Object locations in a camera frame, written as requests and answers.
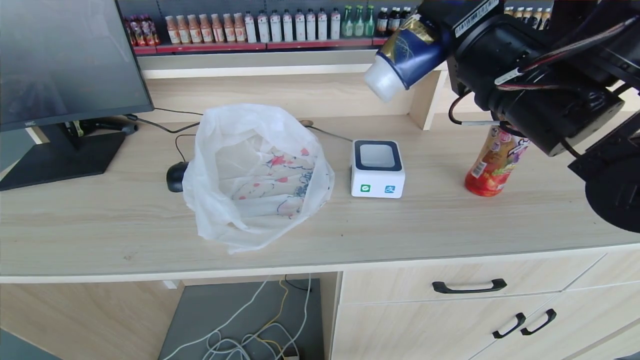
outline monitor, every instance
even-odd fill
[[[0,190],[103,173],[123,133],[71,137],[64,123],[152,111],[115,0],[0,1],[0,131],[38,126]]]

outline green bottle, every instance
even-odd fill
[[[364,21],[362,20],[362,5],[356,6],[356,23],[353,26],[353,34],[358,38],[364,35]]]
[[[366,37],[373,37],[373,33],[376,30],[376,23],[373,19],[373,5],[367,6],[367,22],[364,24],[364,35]]]
[[[353,21],[351,20],[351,7],[349,5],[344,7],[344,18],[342,18],[341,28],[343,38],[353,36]]]

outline yellow cable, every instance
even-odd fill
[[[278,281],[278,284],[280,285],[280,287],[284,289],[284,296],[282,297],[282,302],[280,303],[280,312],[270,322],[268,322],[265,326],[263,326],[260,329],[260,331],[264,330],[267,326],[269,326],[272,323],[276,322],[276,320],[278,320],[278,318],[282,314],[282,309],[284,308],[284,300],[287,298],[287,295],[289,294],[289,289],[282,284],[282,280],[284,280],[284,277],[282,277],[282,279],[280,279],[280,281]],[[259,341],[263,342],[263,343],[275,344],[278,347],[278,351],[280,352],[279,354],[282,354],[282,346],[280,346],[280,344],[278,344],[277,342],[275,342],[273,340],[263,340],[263,339],[260,339],[258,336],[256,336],[255,338],[258,339]]]

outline computer mouse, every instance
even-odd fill
[[[169,170],[166,171],[166,186],[170,192],[182,192],[182,178],[184,177],[184,172],[187,170],[187,166],[189,166],[187,161],[181,161],[171,165]]]

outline red shelf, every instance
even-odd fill
[[[374,45],[382,45],[385,42],[387,42],[388,38],[373,38],[373,44]]]
[[[294,42],[270,42],[267,49],[303,49],[309,47],[336,47],[336,46],[371,46],[370,38],[354,38],[340,40],[311,40]]]
[[[155,46],[136,46],[133,48],[133,52],[136,55],[147,55],[147,54],[155,54],[156,47]]]
[[[188,45],[159,45],[158,53],[190,53],[194,51],[233,51],[233,50],[265,50],[266,46],[260,42],[249,44],[246,42],[220,42],[215,44]]]

